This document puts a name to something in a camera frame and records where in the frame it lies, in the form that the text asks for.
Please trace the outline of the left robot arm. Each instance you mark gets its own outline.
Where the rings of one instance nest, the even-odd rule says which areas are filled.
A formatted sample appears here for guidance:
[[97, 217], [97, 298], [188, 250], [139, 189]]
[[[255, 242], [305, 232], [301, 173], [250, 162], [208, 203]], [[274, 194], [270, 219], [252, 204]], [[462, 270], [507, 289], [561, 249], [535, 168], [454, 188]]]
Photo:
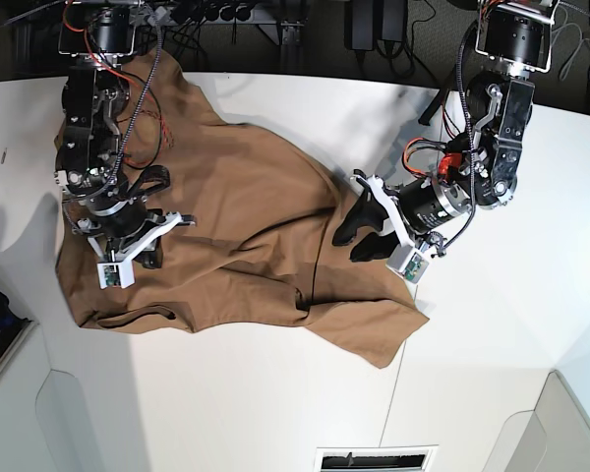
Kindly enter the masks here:
[[535, 86], [529, 76], [551, 65], [555, 1], [480, 1], [478, 18], [459, 46], [452, 72], [464, 128], [448, 141], [419, 137], [408, 142], [400, 163], [413, 180], [390, 186], [356, 170], [363, 191], [336, 228], [332, 244], [354, 242], [353, 262], [389, 259], [424, 266], [425, 251], [445, 255], [450, 240], [438, 231], [477, 208], [508, 204], [517, 185], [525, 129]]

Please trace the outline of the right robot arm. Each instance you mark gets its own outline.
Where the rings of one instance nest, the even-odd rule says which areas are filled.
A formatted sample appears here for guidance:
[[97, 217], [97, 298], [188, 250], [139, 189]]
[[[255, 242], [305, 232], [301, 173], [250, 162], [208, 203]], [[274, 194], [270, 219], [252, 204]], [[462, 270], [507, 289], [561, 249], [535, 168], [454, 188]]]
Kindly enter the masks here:
[[149, 209], [170, 185], [168, 170], [133, 163], [128, 143], [162, 56], [163, 32], [147, 1], [68, 1], [59, 52], [75, 63], [62, 91], [64, 128], [55, 161], [64, 220], [100, 262], [162, 265], [161, 238], [191, 216]]

